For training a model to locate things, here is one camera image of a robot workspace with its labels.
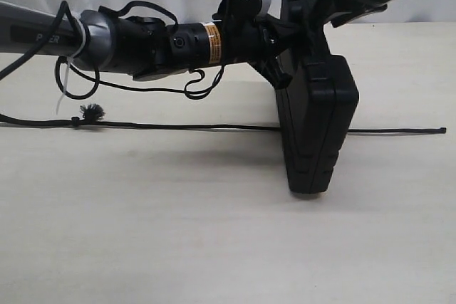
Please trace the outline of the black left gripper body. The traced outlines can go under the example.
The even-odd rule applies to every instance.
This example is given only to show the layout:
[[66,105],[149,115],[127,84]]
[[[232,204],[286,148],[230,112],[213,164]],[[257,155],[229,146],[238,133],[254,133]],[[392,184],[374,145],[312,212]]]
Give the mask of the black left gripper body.
[[254,61],[261,57],[278,56],[283,51],[283,43],[277,43],[263,25],[263,19],[238,21],[220,8],[212,15],[218,20],[222,32],[222,62],[215,77],[221,79],[227,65],[248,63],[254,69]]

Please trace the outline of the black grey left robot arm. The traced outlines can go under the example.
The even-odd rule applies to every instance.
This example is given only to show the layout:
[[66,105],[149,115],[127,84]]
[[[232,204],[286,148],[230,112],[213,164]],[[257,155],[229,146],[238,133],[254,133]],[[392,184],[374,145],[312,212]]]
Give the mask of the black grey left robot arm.
[[212,21],[165,23],[130,14],[152,9],[132,1],[115,11],[106,7],[63,18],[16,4],[1,4],[1,51],[72,57],[77,68],[157,80],[208,67],[248,63],[276,89],[290,83],[277,57],[298,43],[304,29],[233,1],[224,0]]

